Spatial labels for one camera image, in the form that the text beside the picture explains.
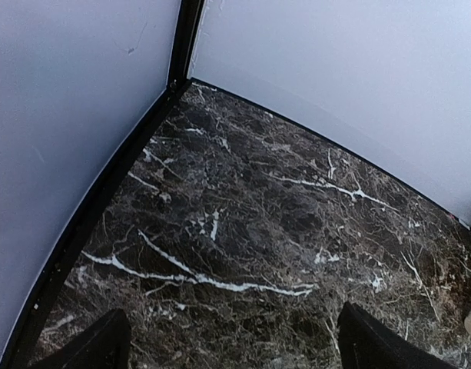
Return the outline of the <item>black corner frame post left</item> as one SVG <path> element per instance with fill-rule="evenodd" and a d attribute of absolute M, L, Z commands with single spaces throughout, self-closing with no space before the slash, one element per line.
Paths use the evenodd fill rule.
<path fill-rule="evenodd" d="M 202 1 L 0 1 L 0 368 L 190 82 Z"/>

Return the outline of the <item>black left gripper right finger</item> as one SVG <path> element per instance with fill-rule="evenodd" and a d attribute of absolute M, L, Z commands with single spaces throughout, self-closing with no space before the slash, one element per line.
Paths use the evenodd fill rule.
<path fill-rule="evenodd" d="M 342 367 L 451 368 L 452 365 L 405 341 L 357 304 L 343 305 L 338 317 Z"/>

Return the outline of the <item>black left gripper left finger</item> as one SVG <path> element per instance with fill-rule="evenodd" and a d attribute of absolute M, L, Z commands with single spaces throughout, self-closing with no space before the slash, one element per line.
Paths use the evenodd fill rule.
<path fill-rule="evenodd" d="M 113 309 L 62 349 L 34 363 L 34 369 L 128 368 L 131 326 L 122 309 Z"/>

